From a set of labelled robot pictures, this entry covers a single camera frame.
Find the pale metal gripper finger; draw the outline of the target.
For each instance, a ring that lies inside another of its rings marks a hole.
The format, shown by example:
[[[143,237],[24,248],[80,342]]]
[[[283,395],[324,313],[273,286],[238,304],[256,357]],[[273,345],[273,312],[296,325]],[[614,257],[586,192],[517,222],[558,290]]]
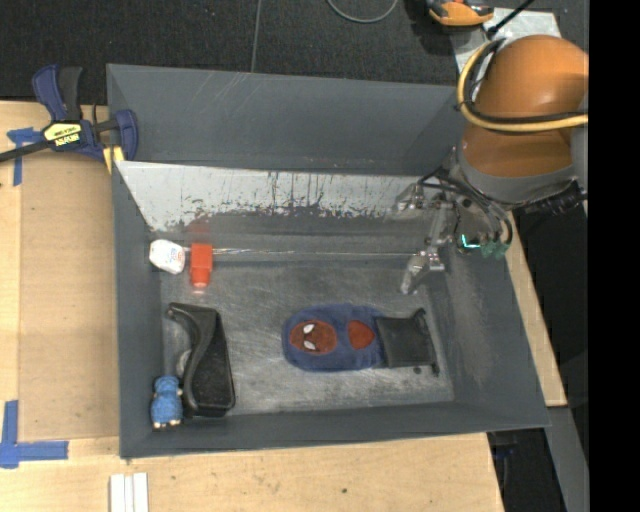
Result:
[[[421,217],[425,203],[424,188],[419,183],[406,187],[385,213],[386,221],[409,221]]]
[[[403,295],[415,294],[426,278],[446,269],[437,249],[421,250],[412,255],[405,267],[400,284]]]

